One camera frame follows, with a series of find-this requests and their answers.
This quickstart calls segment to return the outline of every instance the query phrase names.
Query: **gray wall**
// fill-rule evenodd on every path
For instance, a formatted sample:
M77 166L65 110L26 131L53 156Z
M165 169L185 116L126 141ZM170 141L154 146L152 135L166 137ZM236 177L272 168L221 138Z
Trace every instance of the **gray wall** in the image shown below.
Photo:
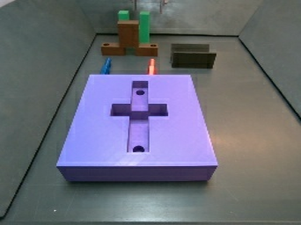
M77 0L98 33L117 33L118 11L131 19L150 11L152 33L239 35L263 0L170 0L161 14L161 0Z
M267 0L240 38L301 116L300 12L300 0Z
M74 0L16 0L0 8L0 217L94 35Z

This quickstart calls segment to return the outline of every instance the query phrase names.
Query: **cross-shaped slot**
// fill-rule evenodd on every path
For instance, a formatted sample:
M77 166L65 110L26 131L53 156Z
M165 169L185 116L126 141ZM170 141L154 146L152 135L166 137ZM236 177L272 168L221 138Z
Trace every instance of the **cross-shaped slot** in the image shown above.
M149 104L149 81L133 81L131 103L111 104L111 116L130 116L127 152L150 152L150 116L169 116L168 104Z

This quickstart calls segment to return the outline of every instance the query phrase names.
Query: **green block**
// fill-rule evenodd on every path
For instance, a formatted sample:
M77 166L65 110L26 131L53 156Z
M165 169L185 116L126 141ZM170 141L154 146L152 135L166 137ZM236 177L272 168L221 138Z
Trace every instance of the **green block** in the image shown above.
M118 19L119 20L130 20L130 13L129 13L129 11L119 11L118 12Z
M150 43L150 12L141 12L140 20L140 43Z

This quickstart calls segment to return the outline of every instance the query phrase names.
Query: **dark gray block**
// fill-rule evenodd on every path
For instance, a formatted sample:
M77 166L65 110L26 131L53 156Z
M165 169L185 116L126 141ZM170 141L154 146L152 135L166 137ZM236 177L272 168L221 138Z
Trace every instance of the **dark gray block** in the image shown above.
M209 44L172 44L172 67L212 69L217 53L209 52Z
M2 217L95 33L74 0L16 0L0 34Z
M267 0L240 39L301 116L301 1Z

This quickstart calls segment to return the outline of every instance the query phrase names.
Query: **purple block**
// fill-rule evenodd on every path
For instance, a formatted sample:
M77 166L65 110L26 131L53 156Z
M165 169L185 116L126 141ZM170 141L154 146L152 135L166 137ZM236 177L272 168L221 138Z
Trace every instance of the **purple block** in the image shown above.
M209 180L218 167L189 75L90 75L57 164L69 181Z

